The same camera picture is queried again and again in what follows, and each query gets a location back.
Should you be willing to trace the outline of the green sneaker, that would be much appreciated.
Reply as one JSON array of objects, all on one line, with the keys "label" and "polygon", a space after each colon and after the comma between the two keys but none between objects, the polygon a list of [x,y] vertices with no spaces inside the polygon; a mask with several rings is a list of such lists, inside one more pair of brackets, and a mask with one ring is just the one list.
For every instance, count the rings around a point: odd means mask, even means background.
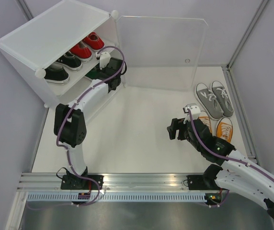
[{"label": "green sneaker", "polygon": [[90,70],[85,76],[84,78],[92,81],[92,80],[103,80],[103,75],[101,73],[100,69],[92,69]]}]

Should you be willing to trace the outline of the red sneaker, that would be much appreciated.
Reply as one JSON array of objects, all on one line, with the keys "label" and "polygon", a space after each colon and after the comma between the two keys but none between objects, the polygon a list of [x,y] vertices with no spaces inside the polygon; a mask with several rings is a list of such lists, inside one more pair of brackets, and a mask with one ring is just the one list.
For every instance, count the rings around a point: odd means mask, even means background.
[{"label": "red sneaker", "polygon": [[94,51],[99,51],[105,46],[104,41],[95,32],[88,34],[82,41]]},{"label": "red sneaker", "polygon": [[70,52],[74,54],[81,62],[88,63],[92,60],[92,52],[83,41],[80,41],[72,47]]}]

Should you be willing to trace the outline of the black sneaker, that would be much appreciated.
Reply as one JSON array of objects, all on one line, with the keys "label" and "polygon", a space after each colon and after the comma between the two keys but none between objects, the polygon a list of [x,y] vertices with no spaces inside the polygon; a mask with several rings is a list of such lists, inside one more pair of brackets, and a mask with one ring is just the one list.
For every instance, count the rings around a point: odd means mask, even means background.
[{"label": "black sneaker", "polygon": [[59,57],[56,63],[68,68],[71,71],[79,71],[82,68],[82,62],[72,53],[66,52]]},{"label": "black sneaker", "polygon": [[44,79],[53,84],[66,84],[69,82],[70,77],[69,74],[65,71],[65,69],[60,67],[48,67],[46,69],[46,75]]}]

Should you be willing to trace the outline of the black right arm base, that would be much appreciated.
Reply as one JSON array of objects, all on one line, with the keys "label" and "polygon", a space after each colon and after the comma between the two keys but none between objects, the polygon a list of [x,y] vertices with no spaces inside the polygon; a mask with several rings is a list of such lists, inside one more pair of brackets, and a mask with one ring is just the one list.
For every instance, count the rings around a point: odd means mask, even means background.
[{"label": "black right arm base", "polygon": [[212,178],[204,177],[201,174],[192,174],[187,176],[189,190],[220,190]]}]

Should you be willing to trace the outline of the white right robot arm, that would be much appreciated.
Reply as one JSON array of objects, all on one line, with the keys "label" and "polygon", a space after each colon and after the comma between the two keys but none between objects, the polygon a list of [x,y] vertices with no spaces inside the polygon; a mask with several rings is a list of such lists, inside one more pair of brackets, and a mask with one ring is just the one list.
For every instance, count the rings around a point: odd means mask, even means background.
[{"label": "white right robot arm", "polygon": [[170,139],[187,140],[211,165],[203,173],[207,189],[233,191],[264,208],[274,219],[274,175],[241,154],[232,144],[212,135],[200,119],[174,118],[167,127]]}]

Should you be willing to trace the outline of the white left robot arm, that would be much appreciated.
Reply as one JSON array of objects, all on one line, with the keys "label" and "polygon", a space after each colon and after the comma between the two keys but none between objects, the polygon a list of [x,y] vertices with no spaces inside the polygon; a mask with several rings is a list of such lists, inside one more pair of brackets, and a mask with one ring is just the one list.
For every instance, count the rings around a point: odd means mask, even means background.
[{"label": "white left robot arm", "polygon": [[88,185],[87,166],[82,143],[87,135],[86,121],[98,103],[121,84],[127,71],[126,62],[112,57],[103,69],[98,66],[90,71],[91,83],[69,104],[59,104],[55,110],[54,134],[56,145],[66,151],[68,170],[74,176],[71,183],[82,190]]}]

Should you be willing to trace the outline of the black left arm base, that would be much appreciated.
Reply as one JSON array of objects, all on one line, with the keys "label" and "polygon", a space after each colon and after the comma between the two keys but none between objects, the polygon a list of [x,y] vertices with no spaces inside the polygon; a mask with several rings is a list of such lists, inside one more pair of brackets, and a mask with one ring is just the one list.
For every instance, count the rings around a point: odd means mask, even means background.
[{"label": "black left arm base", "polygon": [[[99,188],[103,185],[103,175],[88,175],[88,177],[96,181]],[[66,174],[62,177],[62,182],[60,186],[61,190],[98,190],[98,186],[95,182],[91,180],[85,180],[78,178],[73,174]]]}]

